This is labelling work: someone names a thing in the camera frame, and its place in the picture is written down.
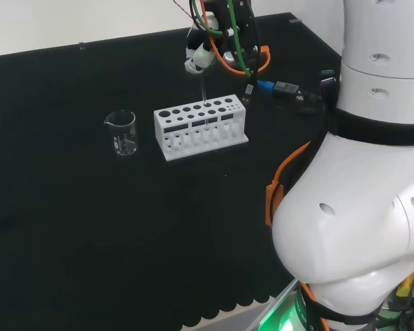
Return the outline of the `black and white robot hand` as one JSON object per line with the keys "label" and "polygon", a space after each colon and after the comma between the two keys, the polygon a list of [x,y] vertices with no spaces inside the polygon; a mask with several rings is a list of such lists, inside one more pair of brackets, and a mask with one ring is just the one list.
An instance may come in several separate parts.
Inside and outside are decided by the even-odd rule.
{"label": "black and white robot hand", "polygon": [[266,68],[250,1],[189,1],[193,25],[186,37],[185,69],[202,74],[216,59],[233,74],[251,77]]}

